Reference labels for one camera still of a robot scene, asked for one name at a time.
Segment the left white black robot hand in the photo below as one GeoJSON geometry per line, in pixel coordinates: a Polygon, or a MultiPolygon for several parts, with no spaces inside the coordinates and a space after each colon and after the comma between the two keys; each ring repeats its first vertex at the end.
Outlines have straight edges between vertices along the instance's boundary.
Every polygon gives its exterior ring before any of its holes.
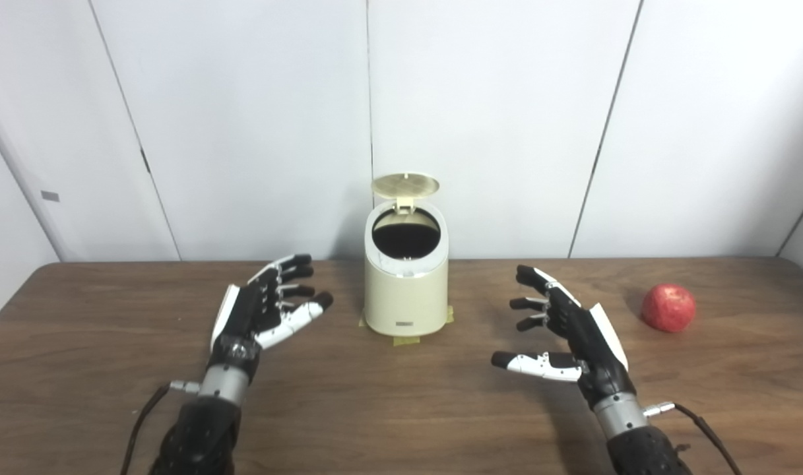
{"type": "Polygon", "coordinates": [[[253,381],[261,352],[284,342],[333,303],[329,292],[296,283],[313,276],[311,255],[289,255],[230,284],[214,320],[207,366],[238,369],[253,381]]]}

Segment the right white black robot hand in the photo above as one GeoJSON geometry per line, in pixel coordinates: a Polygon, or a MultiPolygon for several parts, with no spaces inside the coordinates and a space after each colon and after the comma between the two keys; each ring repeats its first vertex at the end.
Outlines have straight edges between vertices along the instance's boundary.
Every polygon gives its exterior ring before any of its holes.
{"type": "Polygon", "coordinates": [[[510,300],[511,309],[534,310],[534,315],[516,324],[517,331],[546,328],[566,340],[569,352],[497,351],[492,354],[492,366],[550,381],[575,383],[589,408],[618,394],[636,396],[624,349],[599,303],[590,309],[583,307],[561,282],[538,268],[518,265],[515,278],[539,294],[537,298],[510,300]]]}

